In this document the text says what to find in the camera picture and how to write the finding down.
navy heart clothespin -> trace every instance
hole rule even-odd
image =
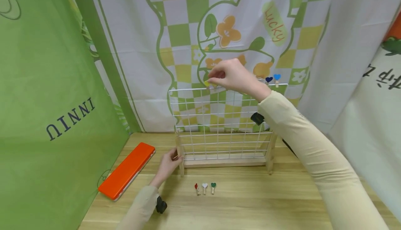
[[[267,83],[269,83],[269,82],[272,81],[272,80],[273,80],[273,77],[267,77],[267,78],[266,78],[266,82],[267,82]]]

wooden base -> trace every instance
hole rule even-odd
[[[266,136],[259,152],[246,153],[220,153],[220,154],[195,154],[185,155],[185,148],[181,143],[179,133],[176,135],[176,146],[179,156],[185,156],[180,164],[180,175],[184,177],[185,168],[199,167],[237,167],[237,166],[266,166],[268,173],[273,173],[274,148],[277,134],[272,132]]]
[[[240,153],[232,153],[230,154],[230,159],[228,158],[228,153],[219,154],[218,159],[217,154],[208,154],[207,157],[210,159],[205,159],[204,154],[195,155],[195,159],[194,156],[185,156],[184,167],[239,167],[266,165],[266,158],[263,153],[243,153],[242,158]]]

fingers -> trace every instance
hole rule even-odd
[[[210,78],[207,80],[210,84],[215,84],[218,86],[225,87],[225,83],[227,82],[226,79],[219,79],[219,78]]]
[[[173,161],[174,169],[177,168],[184,161],[184,156],[180,156],[177,160]]]
[[[172,148],[170,151],[168,151],[167,155],[171,158],[174,159],[178,155],[177,148]]]
[[[208,77],[216,77],[219,72],[225,71],[225,64],[224,61],[220,61],[216,66],[214,66],[208,74]]]

green curtain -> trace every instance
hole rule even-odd
[[[77,229],[128,138],[69,0],[0,0],[0,229]]]

beige sleeve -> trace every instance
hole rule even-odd
[[[142,188],[117,226],[117,230],[141,230],[156,208],[158,193],[158,189],[154,186],[148,185]]]
[[[292,103],[272,91],[259,113],[312,176],[334,229],[388,229],[346,158]]]

